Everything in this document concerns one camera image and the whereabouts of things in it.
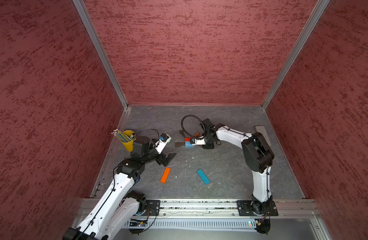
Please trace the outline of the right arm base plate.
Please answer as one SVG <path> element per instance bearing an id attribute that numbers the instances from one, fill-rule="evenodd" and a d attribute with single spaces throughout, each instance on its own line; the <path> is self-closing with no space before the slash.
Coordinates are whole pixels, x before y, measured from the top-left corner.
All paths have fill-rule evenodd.
<path id="1" fill-rule="evenodd" d="M 264 203 L 260 201 L 237 201 L 237 209 L 240 217 L 264 218 L 279 215 L 274 201 L 268 200 Z"/>

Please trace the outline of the dark brown wedge block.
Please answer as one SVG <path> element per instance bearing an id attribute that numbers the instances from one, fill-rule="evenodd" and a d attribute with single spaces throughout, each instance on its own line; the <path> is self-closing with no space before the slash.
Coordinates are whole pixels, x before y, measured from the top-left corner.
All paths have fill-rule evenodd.
<path id="1" fill-rule="evenodd" d="M 184 147 L 185 145 L 186 145 L 185 143 L 178 143 L 178 142 L 175 143 L 176 148 Z"/>

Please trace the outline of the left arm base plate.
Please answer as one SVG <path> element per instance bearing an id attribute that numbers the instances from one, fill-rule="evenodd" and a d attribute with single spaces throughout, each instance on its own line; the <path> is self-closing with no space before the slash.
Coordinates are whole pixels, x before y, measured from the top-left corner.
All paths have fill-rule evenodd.
<path id="1" fill-rule="evenodd" d="M 146 200 L 146 206 L 141 216 L 158 216 L 160 212 L 161 201 L 160 200 Z"/>

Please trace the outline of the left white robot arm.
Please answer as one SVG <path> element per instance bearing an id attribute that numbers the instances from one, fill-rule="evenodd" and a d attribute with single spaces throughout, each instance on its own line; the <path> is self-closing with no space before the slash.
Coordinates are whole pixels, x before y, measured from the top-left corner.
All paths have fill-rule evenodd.
<path id="1" fill-rule="evenodd" d="M 145 194 L 132 187 L 151 162 L 168 166 L 175 154 L 163 154 L 171 137 L 162 133 L 158 139 L 136 136 L 128 158 L 113 169 L 113 180 L 95 207 L 77 228 L 69 228 L 64 240 L 112 240 L 136 214 L 147 211 Z"/>

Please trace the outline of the orange block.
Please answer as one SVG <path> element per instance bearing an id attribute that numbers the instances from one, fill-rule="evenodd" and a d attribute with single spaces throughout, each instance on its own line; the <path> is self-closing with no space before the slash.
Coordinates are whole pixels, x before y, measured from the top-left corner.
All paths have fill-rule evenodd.
<path id="1" fill-rule="evenodd" d="M 160 180 L 161 183 L 165 184 L 167 182 L 170 172 L 171 172 L 171 168 L 165 168 L 163 175 L 161 177 L 161 180 Z"/>

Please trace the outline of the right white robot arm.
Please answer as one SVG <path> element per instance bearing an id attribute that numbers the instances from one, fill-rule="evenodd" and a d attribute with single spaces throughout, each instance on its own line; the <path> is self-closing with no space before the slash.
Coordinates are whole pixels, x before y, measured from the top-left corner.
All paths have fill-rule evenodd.
<path id="1" fill-rule="evenodd" d="M 188 118 L 198 120 L 204 132 L 200 135 L 190 134 L 184 127 L 184 121 Z M 275 154 L 263 134 L 240 132 L 224 124 L 215 125 L 210 119 L 201 120 L 195 115 L 184 116 L 181 120 L 181 128 L 184 135 L 191 138 L 192 146 L 202 146 L 203 149 L 212 150 L 215 144 L 227 142 L 242 149 L 245 162 L 253 174 L 251 210 L 256 216 L 264 216 L 270 211 L 273 202 L 270 173 Z"/>

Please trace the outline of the light blue rectangular block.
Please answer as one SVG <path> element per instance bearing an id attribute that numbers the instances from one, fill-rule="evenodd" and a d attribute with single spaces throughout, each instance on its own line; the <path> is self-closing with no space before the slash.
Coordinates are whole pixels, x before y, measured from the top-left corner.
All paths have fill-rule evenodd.
<path id="1" fill-rule="evenodd" d="M 193 148 L 194 145 L 192 145 L 190 142 L 185 142 L 185 147 L 186 148 Z"/>

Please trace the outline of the teal block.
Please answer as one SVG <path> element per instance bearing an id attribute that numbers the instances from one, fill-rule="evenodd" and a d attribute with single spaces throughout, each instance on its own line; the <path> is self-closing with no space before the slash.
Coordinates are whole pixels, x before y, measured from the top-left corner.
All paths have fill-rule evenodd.
<path id="1" fill-rule="evenodd" d="M 210 180 L 208 179 L 207 175 L 203 172 L 203 170 L 200 169 L 197 171 L 197 173 L 205 185 L 208 185 L 210 183 Z"/>

